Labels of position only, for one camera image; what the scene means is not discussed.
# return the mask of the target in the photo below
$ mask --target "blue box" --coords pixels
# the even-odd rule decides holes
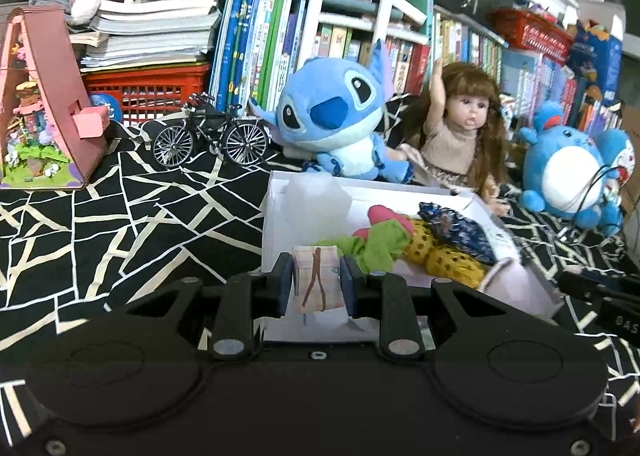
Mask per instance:
[[[602,93],[602,103],[608,106],[618,89],[622,41],[602,30],[585,30],[580,21],[576,26],[567,65],[576,75],[586,78],[588,86],[596,86]]]

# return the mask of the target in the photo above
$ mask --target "green cloth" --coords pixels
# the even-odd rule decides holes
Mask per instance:
[[[318,243],[319,247],[335,246],[341,256],[353,256],[364,274],[373,271],[391,272],[410,241],[409,233],[397,220],[372,225],[369,237],[341,236]]]

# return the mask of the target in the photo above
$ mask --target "miniature bicycle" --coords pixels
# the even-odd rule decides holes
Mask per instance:
[[[269,138],[258,119],[234,117],[242,105],[227,107],[227,112],[216,110],[212,96],[193,94],[184,104],[186,114],[181,124],[163,127],[155,136],[151,151],[156,162],[173,169],[189,160],[196,140],[209,144],[209,153],[222,154],[237,165],[249,166],[262,162]]]

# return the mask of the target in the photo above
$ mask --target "bicycle wheel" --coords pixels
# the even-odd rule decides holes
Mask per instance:
[[[227,126],[220,144],[225,159],[238,165],[254,165],[264,159],[269,138],[257,121],[236,121]]]
[[[160,130],[151,144],[151,151],[157,163],[171,169],[191,158],[194,144],[193,133],[181,124],[174,124]]]

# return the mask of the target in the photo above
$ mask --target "blue patterned fabric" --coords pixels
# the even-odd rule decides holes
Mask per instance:
[[[486,265],[497,262],[486,234],[475,221],[434,203],[421,203],[418,214],[439,240]]]

